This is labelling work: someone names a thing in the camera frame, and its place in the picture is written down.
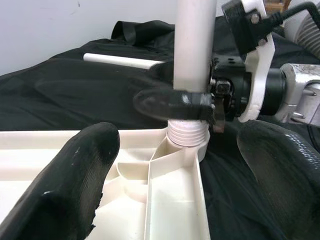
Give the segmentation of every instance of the black cable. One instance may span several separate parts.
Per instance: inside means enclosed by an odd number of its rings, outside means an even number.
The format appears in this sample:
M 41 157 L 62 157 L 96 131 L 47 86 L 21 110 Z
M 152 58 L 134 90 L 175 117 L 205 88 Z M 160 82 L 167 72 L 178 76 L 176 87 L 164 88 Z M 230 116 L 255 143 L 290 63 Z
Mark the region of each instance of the black cable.
M 286 20 L 286 19 L 292 17 L 293 15 L 296 15 L 297 13 L 304 11 L 304 10 L 307 10 L 309 12 L 314 23 L 320 29 L 320 14 L 319 14 L 318 8 L 313 2 L 310 2 L 310 1 L 301 3 L 297 6 L 289 8 L 288 10 L 281 13 L 281 17 L 283 20 Z

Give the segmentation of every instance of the white pipe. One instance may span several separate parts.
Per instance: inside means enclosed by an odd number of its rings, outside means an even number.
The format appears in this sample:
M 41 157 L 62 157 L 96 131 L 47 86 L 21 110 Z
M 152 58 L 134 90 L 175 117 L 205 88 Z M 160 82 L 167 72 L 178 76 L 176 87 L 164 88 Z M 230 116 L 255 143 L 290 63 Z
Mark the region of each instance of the white pipe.
M 174 37 L 173 88 L 205 93 L 212 58 L 217 0 L 178 0 Z M 168 137 L 192 147 L 206 139 L 208 124 L 168 121 Z
M 217 0 L 178 0 L 173 88 L 207 91 Z
M 98 62 L 105 64 L 121 65 L 139 69 L 150 69 L 155 64 L 161 64 L 163 61 L 153 61 L 146 59 L 121 57 L 121 56 L 110 56 L 94 53 L 86 53 L 83 55 L 84 61 Z

